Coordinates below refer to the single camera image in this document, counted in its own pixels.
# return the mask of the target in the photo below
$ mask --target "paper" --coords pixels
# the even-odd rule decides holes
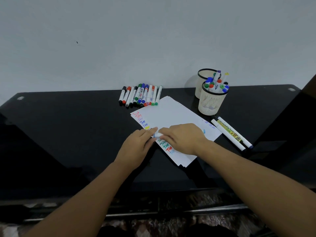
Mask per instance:
[[[215,126],[169,96],[161,98],[158,106],[143,107],[132,112],[131,116],[147,130],[156,126],[160,129],[172,125],[194,123],[203,131],[208,140],[214,141],[221,135]],[[196,158],[195,155],[186,155],[176,151],[164,140],[157,139],[156,143],[178,166],[187,167]]]

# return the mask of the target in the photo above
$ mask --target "mesh pen cup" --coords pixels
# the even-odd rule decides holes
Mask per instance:
[[[209,69],[209,68],[205,68],[205,69],[201,69],[197,72],[198,78],[197,78],[197,83],[195,86],[195,96],[197,98],[200,99],[200,95],[201,95],[201,86],[202,83],[205,82],[207,80],[208,77],[214,77],[214,73],[216,73],[217,70],[214,69]]]
[[[201,84],[201,96],[200,96],[200,102],[198,104],[198,110],[207,116],[215,115],[225,96],[229,92],[229,89],[225,93],[213,93],[204,88],[205,82]]]

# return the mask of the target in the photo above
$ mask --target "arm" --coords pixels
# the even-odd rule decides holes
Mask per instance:
[[[316,194],[305,186],[209,141],[194,124],[159,132],[176,150],[211,165],[278,236],[316,236]]]
[[[132,133],[123,143],[113,163],[23,237],[97,236],[114,195],[129,174],[144,160],[156,140],[150,139],[156,130],[153,128]]]

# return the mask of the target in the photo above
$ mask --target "white wall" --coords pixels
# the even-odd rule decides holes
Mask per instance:
[[[316,72],[315,9],[316,0],[0,0],[0,101],[194,86],[208,67],[229,72],[232,86],[302,88]]]

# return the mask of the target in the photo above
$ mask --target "hand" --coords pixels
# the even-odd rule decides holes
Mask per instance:
[[[197,149],[207,141],[203,131],[193,123],[164,127],[159,133],[163,134],[160,139],[187,155],[197,155]]]
[[[135,170],[143,162],[149,148],[157,138],[150,138],[158,127],[150,130],[136,130],[124,141],[115,163],[126,167],[129,171]]]

